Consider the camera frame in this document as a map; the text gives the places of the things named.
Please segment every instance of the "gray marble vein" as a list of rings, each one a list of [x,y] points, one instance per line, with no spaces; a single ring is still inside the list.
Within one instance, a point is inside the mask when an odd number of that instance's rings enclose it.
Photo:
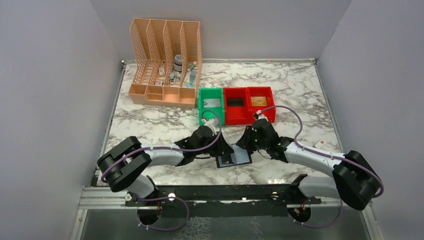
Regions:
[[[137,105],[128,91],[137,70],[128,64],[122,81],[106,151],[128,136],[144,144],[171,144],[186,138],[199,126],[198,109]],[[201,88],[270,86],[276,105],[294,109],[304,127],[299,140],[313,146],[320,139],[340,151],[330,113],[312,63],[204,63]],[[293,137],[299,130],[297,118],[277,109],[274,128],[280,136]],[[226,126],[222,132],[228,143],[235,143],[244,126]],[[153,166],[143,174],[158,185],[225,185],[290,183],[299,174],[323,174],[293,163],[266,159],[255,153],[252,164],[217,168],[214,158],[196,159],[185,166]]]

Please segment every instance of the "white marble tabletop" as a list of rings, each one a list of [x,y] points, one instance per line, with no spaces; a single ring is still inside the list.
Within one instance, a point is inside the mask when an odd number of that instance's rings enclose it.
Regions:
[[[129,136],[143,144],[170,144],[192,134],[199,127],[197,108],[177,108],[133,104],[128,95],[137,70],[127,64],[116,110],[107,140],[106,152]],[[294,109],[304,127],[299,140],[313,146],[324,139],[340,151],[323,90],[312,63],[204,63],[201,88],[270,86],[276,105]],[[285,109],[277,109],[273,123],[280,136],[293,137],[299,130],[296,117]],[[244,126],[226,126],[226,141],[235,143]],[[153,166],[142,174],[152,177],[157,185],[231,185],[291,183],[299,174],[323,176],[302,165],[284,163],[252,155],[252,164],[217,168],[215,158],[195,159],[184,166]],[[104,183],[97,181],[98,186]]]

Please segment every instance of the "metal frame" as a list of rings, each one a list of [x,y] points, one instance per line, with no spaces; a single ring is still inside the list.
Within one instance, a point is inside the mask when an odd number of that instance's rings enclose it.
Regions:
[[[317,59],[309,58],[309,59],[204,59],[204,63],[287,63],[287,62],[295,62],[295,63],[312,63],[314,64],[316,75],[319,80],[319,84],[322,89],[322,93],[324,95],[324,99],[326,101],[328,111],[330,113],[331,120],[333,122],[334,131],[337,137],[337,141],[339,143],[340,150],[344,152],[341,138],[340,138],[340,130],[339,125],[337,123],[337,119],[334,115],[334,112],[331,108],[330,101],[327,97],[326,91],[324,89],[319,71],[317,66]],[[115,96],[114,96],[114,105],[111,110],[108,125],[106,127],[105,136],[103,139],[103,143],[100,150],[100,156],[105,151],[109,131],[111,129],[111,124],[113,120],[113,116],[115,113],[115,108],[117,106],[119,93],[122,86],[122,81],[124,79],[125,69],[127,64],[134,64],[137,63],[135,60],[127,60],[122,61],[122,72],[119,79],[119,85],[116,90]],[[84,224],[87,217],[87,212],[90,209],[139,209],[139,210],[149,210],[149,209],[156,209],[156,206],[126,206],[125,201],[125,195],[126,192],[111,192],[108,187],[83,187],[80,202],[78,205],[78,210],[76,213],[76,218],[71,234],[71,240],[79,240],[81,239]],[[325,207],[335,207],[340,205],[340,201],[338,199],[332,199],[332,198],[321,198],[322,203],[319,205],[313,205],[314,208],[325,208]],[[373,210],[372,210],[372,202],[362,211],[363,217],[365,220],[365,224],[368,228],[369,235],[371,239],[373,240],[382,240],[383,236],[381,234],[380,228],[378,226],[378,223],[376,221],[376,218],[374,217]],[[298,207],[297,204],[288,204],[287,208],[293,208]]]

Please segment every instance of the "perforated divider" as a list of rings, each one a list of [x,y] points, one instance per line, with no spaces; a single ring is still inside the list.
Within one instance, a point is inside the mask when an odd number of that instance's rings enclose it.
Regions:
[[[152,20],[148,22],[146,31],[148,49],[151,57],[151,75],[148,84],[155,85],[156,78],[158,77],[159,66],[161,64],[161,57],[159,56],[158,44],[156,42],[155,33],[153,32]]]
[[[137,60],[137,71],[128,92],[132,102],[195,108],[202,72],[200,23],[135,18],[129,30]],[[181,80],[179,84],[171,84],[170,74],[178,54],[182,56]],[[196,73],[194,87],[182,86],[187,68],[194,61],[197,62],[192,70]],[[164,75],[159,75],[160,68],[164,68]]]
[[[172,43],[170,38],[170,31],[168,29],[168,21],[165,22],[165,26],[163,27],[163,42],[165,47],[165,55],[166,55],[166,71],[165,71],[165,86],[170,85],[170,74],[174,67],[174,53],[172,50]]]

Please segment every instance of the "robotic arm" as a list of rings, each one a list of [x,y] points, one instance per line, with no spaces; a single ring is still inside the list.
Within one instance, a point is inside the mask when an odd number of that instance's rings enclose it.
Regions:
[[[274,107],[289,109],[300,120],[300,117],[290,108],[285,106]],[[268,109],[258,111],[255,114],[257,120],[245,128],[243,136],[236,145],[249,154],[265,150],[272,159],[304,165],[320,171],[328,177],[313,177],[302,174],[291,184],[266,185],[261,191],[243,199],[272,201],[275,207],[301,204],[308,199],[312,203],[319,201],[311,198],[314,196],[331,197],[343,200],[356,210],[363,210],[373,197],[378,197],[383,193],[384,189],[380,178],[359,152],[331,153],[301,145],[297,142],[297,136],[302,130],[301,121],[300,131],[294,138],[280,137],[272,124],[262,114],[263,111]],[[203,122],[205,124],[195,130],[190,137],[179,140],[170,146],[141,144],[135,136],[126,138],[97,161],[98,167],[103,172],[102,181],[108,183],[112,192],[127,190],[133,193],[141,199],[141,201],[138,201],[139,203],[147,202],[148,205],[152,201],[166,199],[166,197],[163,197],[163,193],[169,191],[176,193],[175,189],[178,187],[159,186],[158,188],[150,177],[141,174],[145,168],[158,165],[183,166],[191,163],[200,154],[220,157],[234,153],[233,148],[227,144],[222,136],[219,118],[216,117]],[[199,193],[204,189],[206,187],[202,186]],[[211,199],[211,197],[203,197],[200,194],[197,196],[187,194],[185,190],[176,194],[185,200],[203,201]],[[220,188],[214,194],[219,195],[213,198],[215,201],[241,198],[234,191],[225,192],[224,188]],[[300,213],[297,212],[295,216],[300,217]]]

